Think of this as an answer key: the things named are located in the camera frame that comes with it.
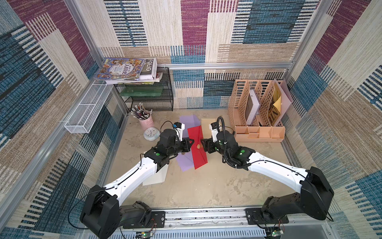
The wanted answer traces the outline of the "red envelope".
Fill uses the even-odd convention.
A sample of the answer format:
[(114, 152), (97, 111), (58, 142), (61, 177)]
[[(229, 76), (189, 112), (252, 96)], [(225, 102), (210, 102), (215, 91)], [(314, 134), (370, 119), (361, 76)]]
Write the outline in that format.
[(203, 137), (203, 131), (201, 126), (195, 126), (188, 128), (189, 138), (194, 140), (194, 144), (191, 147), (193, 156), (194, 168), (198, 169), (208, 163), (207, 154), (203, 148), (201, 140)]

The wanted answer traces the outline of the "cream envelope with seal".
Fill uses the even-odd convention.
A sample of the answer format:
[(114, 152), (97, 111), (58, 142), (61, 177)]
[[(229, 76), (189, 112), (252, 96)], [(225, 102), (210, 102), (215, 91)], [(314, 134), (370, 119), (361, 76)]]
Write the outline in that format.
[(213, 135), (217, 135), (218, 133), (217, 130), (215, 131), (215, 133), (212, 133), (210, 129), (211, 124), (215, 122), (217, 122), (217, 119), (207, 119), (207, 118), (201, 119), (201, 126), (202, 126), (204, 139), (213, 138)]

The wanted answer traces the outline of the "white envelope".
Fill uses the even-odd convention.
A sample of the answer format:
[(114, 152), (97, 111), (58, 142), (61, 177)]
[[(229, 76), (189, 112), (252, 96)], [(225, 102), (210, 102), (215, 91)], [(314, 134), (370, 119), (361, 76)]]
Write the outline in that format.
[(155, 173), (154, 175), (150, 176), (148, 179), (143, 181), (143, 186), (153, 185), (153, 184), (159, 184), (163, 183), (166, 180), (167, 172), (168, 172), (169, 165), (166, 164), (163, 166), (159, 172)]

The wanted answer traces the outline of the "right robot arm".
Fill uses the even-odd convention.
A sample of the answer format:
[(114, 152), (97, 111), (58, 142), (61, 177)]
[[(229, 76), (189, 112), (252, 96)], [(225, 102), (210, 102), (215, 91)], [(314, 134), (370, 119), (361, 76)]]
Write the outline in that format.
[(294, 190), (294, 193), (282, 197), (267, 198), (260, 212), (255, 214), (262, 223), (276, 223), (284, 216), (301, 213), (317, 220), (330, 217), (334, 191), (320, 169), (298, 168), (270, 159), (251, 148), (240, 146), (233, 134), (226, 130), (213, 130), (212, 137), (202, 139), (201, 145), (208, 153), (221, 154), (223, 162), (235, 169), (263, 174)]

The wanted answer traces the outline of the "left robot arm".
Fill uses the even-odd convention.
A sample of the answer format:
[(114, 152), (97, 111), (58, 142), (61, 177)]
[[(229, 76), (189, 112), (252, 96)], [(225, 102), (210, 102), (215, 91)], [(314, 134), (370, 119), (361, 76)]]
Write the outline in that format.
[(122, 206), (140, 185), (159, 172), (172, 158), (191, 150), (195, 141), (183, 138), (182, 129), (165, 129), (159, 142), (128, 172), (104, 187), (90, 189), (80, 222), (100, 239), (109, 238), (120, 227), (147, 228), (152, 222), (152, 209), (141, 201)]

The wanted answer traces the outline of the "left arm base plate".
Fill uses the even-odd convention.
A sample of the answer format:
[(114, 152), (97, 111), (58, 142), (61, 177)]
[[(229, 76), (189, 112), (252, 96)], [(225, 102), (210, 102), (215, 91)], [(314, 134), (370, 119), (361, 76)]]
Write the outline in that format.
[(123, 225), (123, 229), (137, 229), (137, 230), (149, 230), (149, 229), (161, 229), (165, 227), (166, 212), (165, 211), (153, 211), (151, 215), (144, 219), (142, 223), (130, 221)]

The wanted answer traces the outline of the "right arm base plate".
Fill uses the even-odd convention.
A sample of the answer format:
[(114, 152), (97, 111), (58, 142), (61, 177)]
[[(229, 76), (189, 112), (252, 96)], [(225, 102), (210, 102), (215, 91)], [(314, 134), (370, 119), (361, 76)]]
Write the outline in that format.
[(244, 211), (249, 225), (278, 225), (279, 222), (280, 224), (289, 223), (287, 216), (274, 217), (268, 212), (263, 212), (261, 208), (246, 208)]

